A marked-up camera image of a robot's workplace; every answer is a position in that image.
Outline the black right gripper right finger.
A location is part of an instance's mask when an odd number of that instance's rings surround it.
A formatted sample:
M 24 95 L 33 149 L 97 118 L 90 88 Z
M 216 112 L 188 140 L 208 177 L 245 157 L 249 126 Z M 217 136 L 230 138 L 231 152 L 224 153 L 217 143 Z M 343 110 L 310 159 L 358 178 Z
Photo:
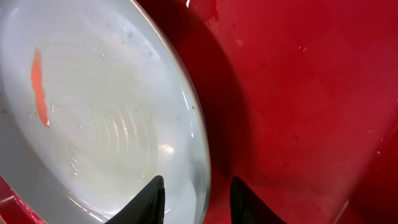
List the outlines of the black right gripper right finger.
M 231 181 L 229 204 L 232 224 L 286 224 L 237 176 Z

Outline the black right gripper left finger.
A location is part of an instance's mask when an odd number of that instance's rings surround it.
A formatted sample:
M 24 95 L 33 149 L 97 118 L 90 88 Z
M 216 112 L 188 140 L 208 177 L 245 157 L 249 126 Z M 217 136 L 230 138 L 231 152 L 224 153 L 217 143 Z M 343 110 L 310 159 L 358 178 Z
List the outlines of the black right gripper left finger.
M 106 224 L 163 224 L 164 211 L 164 178 L 157 175 Z

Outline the light blue plate with stain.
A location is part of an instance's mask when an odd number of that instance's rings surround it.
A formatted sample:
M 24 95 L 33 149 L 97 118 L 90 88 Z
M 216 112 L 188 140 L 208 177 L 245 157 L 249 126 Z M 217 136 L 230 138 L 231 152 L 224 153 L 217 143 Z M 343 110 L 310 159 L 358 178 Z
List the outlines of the light blue plate with stain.
M 106 223 L 155 176 L 166 223 L 202 223 L 194 87 L 136 1 L 1 2 L 1 176 L 47 223 Z

